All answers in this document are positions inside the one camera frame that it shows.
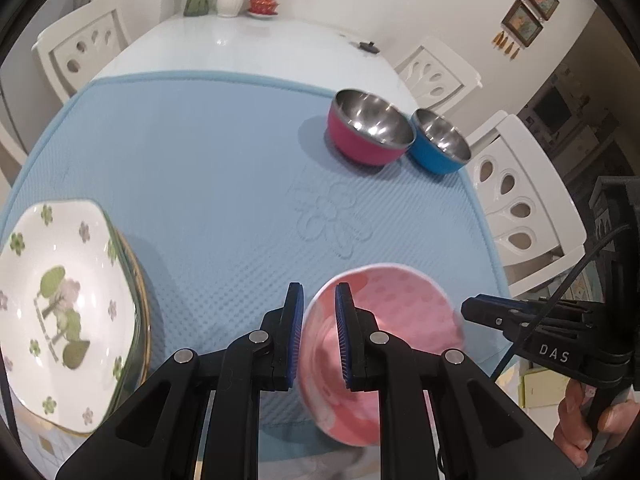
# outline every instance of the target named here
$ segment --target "silver rivet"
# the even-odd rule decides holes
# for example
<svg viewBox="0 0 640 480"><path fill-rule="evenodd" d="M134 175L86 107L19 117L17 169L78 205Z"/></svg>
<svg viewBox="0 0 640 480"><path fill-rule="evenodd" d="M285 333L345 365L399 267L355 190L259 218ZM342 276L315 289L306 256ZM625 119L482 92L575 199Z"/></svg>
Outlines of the silver rivet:
<svg viewBox="0 0 640 480"><path fill-rule="evenodd" d="M269 338L269 333L264 330L254 330L249 334L249 341L252 343L264 343Z"/></svg>
<svg viewBox="0 0 640 480"><path fill-rule="evenodd" d="M369 336L369 339L376 345L384 345L389 342L389 334L385 332L374 332Z"/></svg>
<svg viewBox="0 0 640 480"><path fill-rule="evenodd" d="M447 350L444 358L453 365L459 365L465 360L465 355L460 350Z"/></svg>
<svg viewBox="0 0 640 480"><path fill-rule="evenodd" d="M177 363L188 363L193 359L193 352L188 348L182 348L174 354L174 360Z"/></svg>

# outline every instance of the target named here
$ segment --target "dining table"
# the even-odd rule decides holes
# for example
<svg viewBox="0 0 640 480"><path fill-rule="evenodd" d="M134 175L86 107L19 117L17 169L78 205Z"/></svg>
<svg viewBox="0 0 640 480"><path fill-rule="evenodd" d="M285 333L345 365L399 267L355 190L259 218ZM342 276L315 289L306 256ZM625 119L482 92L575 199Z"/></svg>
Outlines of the dining table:
<svg viewBox="0 0 640 480"><path fill-rule="evenodd" d="M0 239L35 202L97 202L143 269L152 369L180 348L219 350L258 328L289 282L303 285L308 304L336 274L395 262L441 286L463 349L490 372L508 342L462 320L460 305L508 287L465 170L436 176L408 156L383 168L347 160L326 132L342 88L405 114L417 107L381 54L330 27L168 19L53 119L6 202ZM297 386L263 393L260 416L262 480L379 477L379 448L322 434ZM25 426L21 436L48 478L82 443L56 428Z"/></svg>

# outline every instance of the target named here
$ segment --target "blue tablecloth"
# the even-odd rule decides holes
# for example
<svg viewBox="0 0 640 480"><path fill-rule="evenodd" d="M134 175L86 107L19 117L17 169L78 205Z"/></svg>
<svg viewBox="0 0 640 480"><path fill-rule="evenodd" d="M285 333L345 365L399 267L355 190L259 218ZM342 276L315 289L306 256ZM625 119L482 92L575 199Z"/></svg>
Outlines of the blue tablecloth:
<svg viewBox="0 0 640 480"><path fill-rule="evenodd" d="M326 137L331 98L229 73L92 82L29 156L1 239L34 202L98 202L146 273L152 368L179 348L209 352L255 329L289 282L303 284L308 303L332 276L365 264L415 267L458 309L479 293L508 296L465 171L436 177L407 157L382 170L351 164ZM463 330L466 351L490 371L507 341ZM263 397L260 456L276 458L270 438L306 442L274 454L314 452L297 390Z"/></svg>

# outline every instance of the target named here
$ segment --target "pink bowl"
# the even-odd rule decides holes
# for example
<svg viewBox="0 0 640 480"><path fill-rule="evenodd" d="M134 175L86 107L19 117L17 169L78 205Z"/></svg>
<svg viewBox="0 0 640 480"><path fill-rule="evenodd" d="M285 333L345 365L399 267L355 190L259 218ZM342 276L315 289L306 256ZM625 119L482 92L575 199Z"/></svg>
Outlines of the pink bowl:
<svg viewBox="0 0 640 480"><path fill-rule="evenodd" d="M411 123L385 100L340 90L331 103L329 136L345 156L369 166L393 162L414 143Z"/></svg>
<svg viewBox="0 0 640 480"><path fill-rule="evenodd" d="M428 276L400 264L375 264L332 278L309 304L300 343L303 400L327 435L349 446L380 443L377 392L344 385L335 324L335 286L347 282L357 307L375 314L381 330L413 348L441 354L463 349L463 334L445 293Z"/></svg>

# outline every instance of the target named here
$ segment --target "chair backrest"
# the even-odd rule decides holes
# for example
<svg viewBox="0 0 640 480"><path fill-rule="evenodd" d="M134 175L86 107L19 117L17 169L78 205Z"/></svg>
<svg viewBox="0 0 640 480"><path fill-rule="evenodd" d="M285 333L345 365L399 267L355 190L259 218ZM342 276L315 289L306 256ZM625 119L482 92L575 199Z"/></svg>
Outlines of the chair backrest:
<svg viewBox="0 0 640 480"><path fill-rule="evenodd" d="M94 0L38 35L31 51L64 103L130 43L116 0Z"/></svg>
<svg viewBox="0 0 640 480"><path fill-rule="evenodd" d="M18 143L9 135L9 132L4 129L4 126L0 124L0 209L4 206L4 202L11 191L11 184L4 172L14 170L14 168L8 168L8 166L15 166L15 163L18 166L23 166L25 160L27 160L27 154L18 146Z"/></svg>
<svg viewBox="0 0 640 480"><path fill-rule="evenodd" d="M436 38L427 37L396 67L421 108L443 114L474 88L482 88L480 74Z"/></svg>
<svg viewBox="0 0 640 480"><path fill-rule="evenodd" d="M492 142L466 169L503 265L526 262L558 246L564 254L580 248L586 231L574 202L525 125L509 115L484 131L486 136Z"/></svg>

